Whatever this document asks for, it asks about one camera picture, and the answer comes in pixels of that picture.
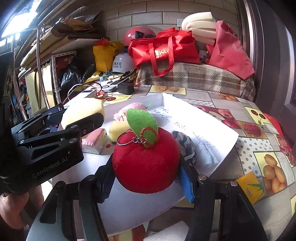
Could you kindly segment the left human hand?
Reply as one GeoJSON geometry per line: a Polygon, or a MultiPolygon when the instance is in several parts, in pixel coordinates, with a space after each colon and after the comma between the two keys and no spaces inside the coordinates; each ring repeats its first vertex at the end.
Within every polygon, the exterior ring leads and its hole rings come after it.
{"type": "Polygon", "coordinates": [[[13,193],[1,195],[1,217],[10,228],[19,230],[27,225],[22,220],[20,213],[29,200],[34,204],[34,207],[41,208],[44,203],[41,185],[21,195],[13,193]]]}

